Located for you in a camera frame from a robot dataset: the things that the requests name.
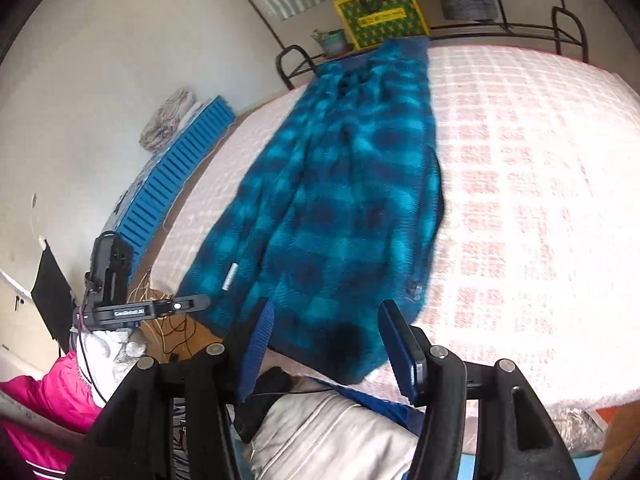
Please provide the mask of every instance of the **screw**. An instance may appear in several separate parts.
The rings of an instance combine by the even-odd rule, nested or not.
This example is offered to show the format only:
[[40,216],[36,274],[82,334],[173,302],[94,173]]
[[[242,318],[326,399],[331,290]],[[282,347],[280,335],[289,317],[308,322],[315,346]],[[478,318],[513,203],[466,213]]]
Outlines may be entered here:
[[138,368],[140,368],[141,370],[149,370],[149,368],[154,365],[154,362],[155,361],[152,357],[145,355],[144,357],[138,359]]
[[507,372],[508,374],[516,369],[515,363],[510,359],[500,359],[500,361],[498,362],[498,366],[501,370]]
[[429,353],[432,356],[437,357],[438,359],[442,359],[443,357],[449,355],[449,350],[441,345],[433,345],[431,348],[429,348]]
[[211,343],[207,346],[207,354],[220,355],[225,351],[225,346],[222,343]]

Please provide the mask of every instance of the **blue cloth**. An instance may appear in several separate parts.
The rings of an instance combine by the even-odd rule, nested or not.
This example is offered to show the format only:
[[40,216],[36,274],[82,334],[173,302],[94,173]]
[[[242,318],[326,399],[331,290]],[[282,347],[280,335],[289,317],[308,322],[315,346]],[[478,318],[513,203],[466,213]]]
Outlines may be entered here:
[[372,397],[362,392],[345,388],[344,386],[338,386],[337,384],[324,384],[331,386],[343,397],[357,402],[365,408],[369,408],[372,412],[386,416],[386,418],[394,421],[406,430],[411,431],[414,435],[420,436],[422,425],[424,424],[424,413],[420,410],[416,410],[406,404],[400,404],[399,402],[391,402],[390,400]]
[[428,40],[407,40],[319,67],[245,175],[178,290],[217,335],[271,298],[270,346],[348,384],[386,360],[383,300],[417,316],[444,202]]

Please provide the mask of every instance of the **green star pattern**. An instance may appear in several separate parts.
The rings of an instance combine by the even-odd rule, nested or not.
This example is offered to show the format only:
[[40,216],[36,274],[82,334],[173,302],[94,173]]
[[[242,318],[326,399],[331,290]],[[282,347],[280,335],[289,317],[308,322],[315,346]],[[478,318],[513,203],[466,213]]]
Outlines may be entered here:
[[403,7],[406,18],[391,20],[389,22],[378,23],[369,27],[358,26],[358,18],[367,16],[366,5],[361,4],[361,0],[351,0],[338,3],[342,9],[342,14],[356,38],[360,48],[375,46],[382,43],[386,38],[398,38],[399,36],[420,36],[427,34],[420,21],[420,11],[416,9],[412,0],[385,0],[382,10],[391,10]]

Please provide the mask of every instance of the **bed mattress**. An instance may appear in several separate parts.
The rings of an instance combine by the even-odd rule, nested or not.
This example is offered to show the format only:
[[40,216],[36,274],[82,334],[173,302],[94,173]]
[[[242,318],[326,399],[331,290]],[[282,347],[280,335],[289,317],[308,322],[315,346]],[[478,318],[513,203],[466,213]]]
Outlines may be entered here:
[[[464,360],[513,359],[548,407],[639,399],[638,96],[610,73],[533,50],[429,56],[446,214],[414,324]],[[222,146],[159,251],[153,288],[175,293],[303,91],[254,112]],[[405,400],[388,364],[358,387]]]

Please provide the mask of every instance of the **pink jacket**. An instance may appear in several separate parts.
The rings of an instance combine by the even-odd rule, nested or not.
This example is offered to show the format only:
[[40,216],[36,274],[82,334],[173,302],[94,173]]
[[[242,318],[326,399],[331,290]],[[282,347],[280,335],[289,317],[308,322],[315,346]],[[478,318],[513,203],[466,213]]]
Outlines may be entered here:
[[[59,358],[41,381],[19,376],[0,383],[0,390],[23,406],[77,433],[86,433],[100,413],[91,388],[78,371],[76,352]],[[61,478],[73,456],[10,423],[2,423],[37,478]]]

